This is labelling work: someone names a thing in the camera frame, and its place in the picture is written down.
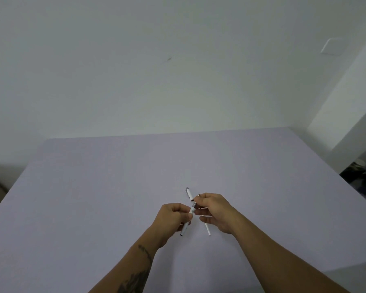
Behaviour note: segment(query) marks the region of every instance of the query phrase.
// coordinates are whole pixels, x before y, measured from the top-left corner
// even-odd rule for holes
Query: forearm
[[[155,233],[148,228],[89,293],[142,292],[159,246]]]
[[[233,232],[266,293],[347,291],[314,267],[273,241],[244,216]]]

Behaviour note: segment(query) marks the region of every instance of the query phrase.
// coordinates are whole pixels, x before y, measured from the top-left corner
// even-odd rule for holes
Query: hand
[[[161,206],[155,220],[149,227],[157,235],[160,248],[166,244],[176,231],[182,230],[184,223],[190,222],[189,224],[191,224],[192,214],[189,213],[190,209],[190,207],[181,203],[168,203]]]
[[[221,195],[216,193],[202,193],[194,197],[198,208],[206,209],[195,210],[195,215],[201,215],[200,221],[213,224],[225,233],[233,233],[233,223],[243,216]]]

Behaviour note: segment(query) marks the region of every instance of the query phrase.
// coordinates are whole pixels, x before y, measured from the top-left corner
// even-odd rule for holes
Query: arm
[[[194,201],[207,209],[195,210],[205,223],[232,234],[266,293],[347,293],[320,271],[283,248],[240,214],[220,194],[203,193]]]
[[[181,203],[163,205],[152,225],[89,293],[141,293],[157,250],[176,231],[181,231],[182,223],[192,219],[189,211],[190,207]]]

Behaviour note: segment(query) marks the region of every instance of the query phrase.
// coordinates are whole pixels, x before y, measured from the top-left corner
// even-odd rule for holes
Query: left hand
[[[191,221],[190,209],[190,207],[181,203],[167,203],[161,206],[155,220],[149,227],[157,235],[160,248],[166,244],[176,231],[182,230],[184,223]]]

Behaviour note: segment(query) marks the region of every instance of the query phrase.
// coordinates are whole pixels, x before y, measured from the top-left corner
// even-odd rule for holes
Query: table
[[[0,204],[0,292],[87,292],[161,204],[223,194],[320,270],[366,262],[366,201],[288,128],[47,140]],[[145,292],[257,286],[234,238],[195,217]]]

